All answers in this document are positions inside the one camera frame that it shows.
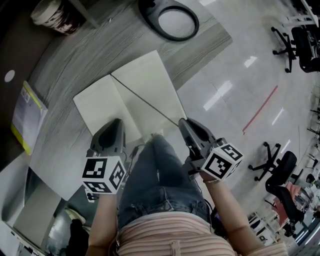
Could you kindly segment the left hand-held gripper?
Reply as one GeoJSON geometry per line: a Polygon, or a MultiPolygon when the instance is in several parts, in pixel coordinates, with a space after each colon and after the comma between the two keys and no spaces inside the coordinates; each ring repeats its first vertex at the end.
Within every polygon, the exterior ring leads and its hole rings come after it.
{"type": "Polygon", "coordinates": [[[92,137],[86,153],[82,182],[92,194],[116,194],[127,173],[124,122],[115,118],[92,137]]]}

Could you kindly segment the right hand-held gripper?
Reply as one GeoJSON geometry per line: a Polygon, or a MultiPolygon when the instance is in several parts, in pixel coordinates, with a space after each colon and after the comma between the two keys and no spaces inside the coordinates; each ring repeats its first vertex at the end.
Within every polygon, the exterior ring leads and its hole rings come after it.
{"type": "Polygon", "coordinates": [[[192,118],[181,118],[178,128],[189,149],[182,168],[191,179],[205,172],[218,181],[224,181],[244,158],[233,144],[223,137],[215,138],[207,127],[192,118]]]}

